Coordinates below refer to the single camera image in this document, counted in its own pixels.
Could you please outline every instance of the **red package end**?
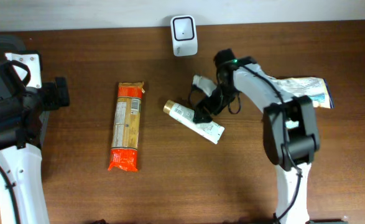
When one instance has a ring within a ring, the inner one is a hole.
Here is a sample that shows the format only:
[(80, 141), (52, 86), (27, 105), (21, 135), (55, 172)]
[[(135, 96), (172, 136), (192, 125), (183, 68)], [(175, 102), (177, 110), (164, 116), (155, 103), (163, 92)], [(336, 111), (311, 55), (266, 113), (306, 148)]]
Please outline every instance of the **red package end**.
[(135, 149), (112, 149), (108, 170), (118, 167), (125, 171), (137, 172), (137, 151)]

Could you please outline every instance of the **wooden table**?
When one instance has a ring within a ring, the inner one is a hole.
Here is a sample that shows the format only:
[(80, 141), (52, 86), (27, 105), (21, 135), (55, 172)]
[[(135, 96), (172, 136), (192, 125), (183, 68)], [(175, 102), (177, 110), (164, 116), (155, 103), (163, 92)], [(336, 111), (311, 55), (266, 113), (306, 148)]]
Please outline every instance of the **wooden table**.
[[(50, 115), (42, 181), (51, 223), (221, 223), (271, 218), (275, 169), (261, 113), (242, 98), (215, 121), (218, 145), (163, 113), (183, 102), (196, 73), (232, 48), (275, 77), (327, 79), (336, 108), (316, 109), (321, 149), (308, 182), (312, 219), (365, 224), (365, 21), (197, 27), (192, 57), (172, 53), (169, 27), (13, 33), (41, 52), (45, 81), (66, 77), (71, 105)], [(145, 81), (139, 169), (107, 171), (117, 82)]]

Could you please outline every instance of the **tube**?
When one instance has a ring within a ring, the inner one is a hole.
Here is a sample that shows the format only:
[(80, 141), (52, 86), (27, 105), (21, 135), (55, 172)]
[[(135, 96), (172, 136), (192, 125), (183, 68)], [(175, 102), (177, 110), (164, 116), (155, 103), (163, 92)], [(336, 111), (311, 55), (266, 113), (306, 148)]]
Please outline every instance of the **tube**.
[(163, 111), (214, 144), (218, 143), (219, 138), (225, 130), (224, 127), (218, 125), (214, 121), (210, 123), (195, 124), (193, 122), (195, 112), (171, 100), (166, 102)]

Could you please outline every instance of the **brown cap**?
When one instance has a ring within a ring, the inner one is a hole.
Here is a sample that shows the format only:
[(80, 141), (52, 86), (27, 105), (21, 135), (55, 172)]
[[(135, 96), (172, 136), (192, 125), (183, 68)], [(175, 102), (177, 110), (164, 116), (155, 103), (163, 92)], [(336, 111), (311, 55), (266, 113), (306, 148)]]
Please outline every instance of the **brown cap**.
[(164, 107), (163, 107), (163, 111), (166, 114), (170, 114), (171, 108), (172, 106), (174, 106), (174, 101), (172, 100), (167, 100), (167, 102), (165, 103)]

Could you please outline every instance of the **spaghetti package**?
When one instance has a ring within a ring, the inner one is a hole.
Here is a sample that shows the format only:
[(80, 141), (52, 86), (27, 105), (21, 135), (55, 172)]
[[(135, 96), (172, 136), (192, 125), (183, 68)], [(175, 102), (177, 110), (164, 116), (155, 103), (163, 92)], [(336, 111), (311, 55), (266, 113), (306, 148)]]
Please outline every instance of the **spaghetti package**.
[(143, 82), (119, 83), (108, 170), (118, 167), (125, 171), (138, 171), (139, 117), (141, 99), (145, 92), (143, 86)]

